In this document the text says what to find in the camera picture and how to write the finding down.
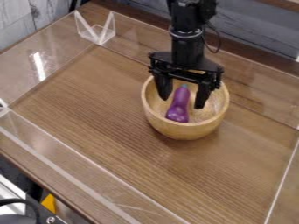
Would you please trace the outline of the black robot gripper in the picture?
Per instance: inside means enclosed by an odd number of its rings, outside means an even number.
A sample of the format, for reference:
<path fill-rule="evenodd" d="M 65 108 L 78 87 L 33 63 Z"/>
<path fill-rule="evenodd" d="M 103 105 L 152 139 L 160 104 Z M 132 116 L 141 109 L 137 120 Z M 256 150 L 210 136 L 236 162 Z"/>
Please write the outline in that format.
<path fill-rule="evenodd" d="M 210 91 L 220 88 L 224 69 L 204 56 L 204 30 L 181 32 L 169 28 L 172 50 L 149 52 L 149 72 L 160 98 L 165 101 L 173 91 L 173 79 L 198 85 L 193 107 L 202 109 Z"/>

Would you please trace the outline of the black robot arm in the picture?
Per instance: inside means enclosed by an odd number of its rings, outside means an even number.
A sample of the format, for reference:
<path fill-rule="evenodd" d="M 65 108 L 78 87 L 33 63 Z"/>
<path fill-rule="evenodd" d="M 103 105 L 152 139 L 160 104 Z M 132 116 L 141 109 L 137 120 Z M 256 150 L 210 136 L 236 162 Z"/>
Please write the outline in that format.
<path fill-rule="evenodd" d="M 169 52 L 149 52 L 148 71 L 160 98 L 165 101 L 173 91 L 173 79 L 197 85 L 193 107 L 202 109 L 210 92 L 220 88 L 224 68 L 204 56 L 205 26 L 216 15 L 216 0 L 166 0 L 170 14 Z"/>

